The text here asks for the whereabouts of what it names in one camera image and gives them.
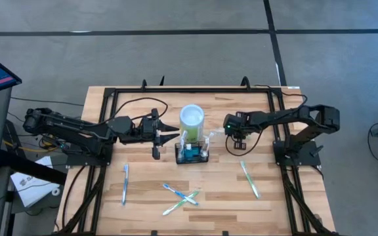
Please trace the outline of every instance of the wooden tabletop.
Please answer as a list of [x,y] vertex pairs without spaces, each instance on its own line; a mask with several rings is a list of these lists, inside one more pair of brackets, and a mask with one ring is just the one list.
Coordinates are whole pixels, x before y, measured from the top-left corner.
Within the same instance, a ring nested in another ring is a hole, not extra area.
[[[89,87],[83,120],[98,122],[104,89],[105,87]],[[283,87],[283,91],[289,94],[300,93],[297,88]],[[217,131],[211,139],[209,162],[177,165],[174,144],[179,142],[179,138],[160,148],[159,161],[151,156],[151,143],[126,146],[116,143],[112,163],[106,171],[97,235],[149,235],[151,230],[158,230],[159,235],[220,235],[222,231],[229,231],[230,235],[291,234],[281,173],[274,163],[272,127],[264,131],[257,147],[246,156],[235,157],[227,153],[224,146],[222,122],[225,115],[235,114],[236,111],[269,112],[268,98],[265,94],[124,93],[119,95],[117,106],[145,96],[168,103],[169,109],[161,120],[174,127],[179,127],[179,113],[185,105],[197,104],[203,108],[204,134]],[[287,109],[297,107],[301,101],[302,98],[298,96],[284,96]],[[124,106],[119,115],[136,117],[150,113],[152,108],[158,108],[161,113],[164,105],[153,100],[141,100]],[[291,132],[296,134],[305,125],[293,123],[289,127]],[[248,149],[256,138],[257,134],[252,134],[247,139]],[[262,194],[259,200],[255,198],[246,180],[240,166],[240,158],[247,163],[247,171]],[[125,163],[129,163],[129,185],[127,203],[122,206]],[[67,222],[82,203],[88,169],[85,168],[72,189],[66,210]],[[79,167],[69,170],[65,189],[70,187],[78,170]],[[335,231],[322,177],[310,167],[301,167],[299,172],[307,205],[313,213],[318,214],[326,228]],[[170,215],[163,216],[164,210],[180,201],[178,196],[162,187],[164,183],[185,194],[200,188],[199,195],[195,197],[199,206],[185,203]],[[61,206],[64,204],[65,196],[66,191],[62,196]],[[302,230],[297,204],[295,209],[297,225],[299,230]],[[91,205],[87,213],[86,230],[90,228],[92,213]],[[61,219],[62,207],[56,219],[59,226]]]

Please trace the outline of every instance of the blue toothbrush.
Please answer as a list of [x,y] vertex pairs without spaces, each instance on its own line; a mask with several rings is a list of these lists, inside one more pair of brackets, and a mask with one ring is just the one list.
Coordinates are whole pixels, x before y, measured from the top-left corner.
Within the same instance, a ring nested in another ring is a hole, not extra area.
[[168,190],[172,191],[173,193],[176,193],[176,195],[178,195],[179,197],[181,197],[183,199],[186,199],[189,203],[192,203],[193,205],[198,206],[198,203],[195,202],[195,200],[191,199],[190,197],[185,196],[183,193],[181,193],[181,192],[179,192],[177,190],[172,189],[171,187],[169,187],[168,184],[163,184],[163,187],[165,189],[168,189]]
[[128,176],[129,176],[128,164],[125,164],[125,166],[123,167],[123,170],[125,171],[125,182],[123,183],[122,205],[125,205],[126,189],[128,187]]

